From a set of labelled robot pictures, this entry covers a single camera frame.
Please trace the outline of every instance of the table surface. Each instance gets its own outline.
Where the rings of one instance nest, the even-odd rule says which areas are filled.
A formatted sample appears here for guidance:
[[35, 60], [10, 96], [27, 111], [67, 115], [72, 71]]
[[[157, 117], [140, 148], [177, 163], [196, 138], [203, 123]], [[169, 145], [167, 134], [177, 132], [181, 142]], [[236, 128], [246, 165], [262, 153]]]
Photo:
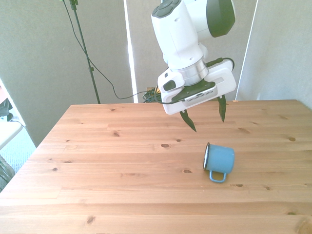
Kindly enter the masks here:
[[[0, 233], [311, 234], [312, 112], [296, 100], [189, 109], [73, 105], [0, 193]], [[224, 183], [207, 142], [232, 147]]]
[[19, 122], [0, 122], [0, 150], [22, 129]]

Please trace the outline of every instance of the tripod pole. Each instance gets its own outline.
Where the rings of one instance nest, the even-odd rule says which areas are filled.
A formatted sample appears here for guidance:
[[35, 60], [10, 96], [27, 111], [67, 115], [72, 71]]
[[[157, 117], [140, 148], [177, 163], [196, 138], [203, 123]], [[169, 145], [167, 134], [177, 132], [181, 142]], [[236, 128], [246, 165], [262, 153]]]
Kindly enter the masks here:
[[77, 15], [77, 8], [76, 8], [76, 5], [78, 5], [78, 0], [69, 0], [69, 1], [70, 1], [70, 5], [71, 5], [71, 7], [72, 7], [72, 10], [73, 10], [74, 13], [75, 13], [76, 21], [77, 21], [77, 24], [78, 24], [78, 28], [79, 28], [79, 32], [80, 32], [80, 36], [81, 36], [81, 40], [82, 40], [83, 49], [84, 49], [84, 52], [85, 52], [85, 54], [86, 54], [87, 61], [88, 61], [88, 65], [89, 65], [89, 72], [90, 72], [90, 75], [91, 75], [91, 79], [92, 79], [94, 91], [95, 91], [95, 94], [96, 94], [96, 96], [97, 96], [97, 103], [98, 103], [98, 104], [101, 104], [101, 102], [100, 102], [100, 100], [99, 100], [99, 96], [98, 96], [98, 89], [97, 89], [96, 82], [95, 82], [94, 76], [93, 76], [94, 68], [91, 67], [91, 64], [90, 64], [90, 59], [89, 59], [89, 56], [88, 56], [88, 52], [87, 52], [86, 45], [85, 45], [85, 43], [84, 43], [84, 39], [83, 39], [83, 35], [82, 35], [82, 30], [81, 30], [80, 23], [79, 23], [79, 19], [78, 19], [78, 15]]

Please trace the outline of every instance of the mug handle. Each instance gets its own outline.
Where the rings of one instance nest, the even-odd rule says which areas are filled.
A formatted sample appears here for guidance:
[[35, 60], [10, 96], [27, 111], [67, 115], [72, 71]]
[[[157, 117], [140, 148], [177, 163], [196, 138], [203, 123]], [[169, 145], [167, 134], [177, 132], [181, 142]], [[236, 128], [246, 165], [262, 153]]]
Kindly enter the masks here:
[[223, 183], [225, 181], [225, 179], [226, 179], [226, 173], [224, 173], [223, 180], [213, 179], [213, 172], [212, 171], [209, 171], [209, 177], [210, 177], [210, 180], [213, 181], [213, 182]]

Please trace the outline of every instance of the gray wall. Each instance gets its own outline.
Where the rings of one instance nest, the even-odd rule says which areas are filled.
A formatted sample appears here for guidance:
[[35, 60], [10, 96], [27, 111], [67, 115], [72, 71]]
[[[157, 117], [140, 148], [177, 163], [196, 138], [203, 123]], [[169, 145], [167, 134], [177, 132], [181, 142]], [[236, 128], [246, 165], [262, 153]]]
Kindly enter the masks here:
[[[202, 43], [208, 48], [210, 60], [219, 57], [234, 59], [233, 74], [238, 84], [256, 0], [233, 0], [233, 2], [236, 9], [236, 22], [232, 30], [228, 35], [208, 39]], [[163, 61], [151, 21], [151, 13], [159, 4], [160, 0], [127, 1], [138, 91], [155, 87], [158, 76], [168, 67]], [[236, 91], [227, 94], [227, 100], [234, 99], [235, 94]]]
[[311, 0], [259, 0], [238, 100], [297, 99], [312, 109]]
[[[131, 95], [123, 0], [79, 0], [77, 8], [90, 58], [120, 96]], [[102, 103], [133, 101], [119, 101], [95, 77]], [[36, 146], [71, 104], [97, 102], [86, 57], [58, 0], [0, 1], [0, 79]]]

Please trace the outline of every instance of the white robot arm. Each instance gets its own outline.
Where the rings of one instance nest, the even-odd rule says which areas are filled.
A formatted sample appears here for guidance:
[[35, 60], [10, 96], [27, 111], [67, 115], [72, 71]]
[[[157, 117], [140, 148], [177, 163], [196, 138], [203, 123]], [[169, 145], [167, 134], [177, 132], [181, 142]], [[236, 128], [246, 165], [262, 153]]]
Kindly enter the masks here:
[[169, 67], [158, 77], [167, 114], [184, 112], [236, 88], [232, 62], [206, 67], [208, 50], [199, 43], [227, 34], [234, 22], [232, 0], [165, 0], [153, 11], [155, 35]]

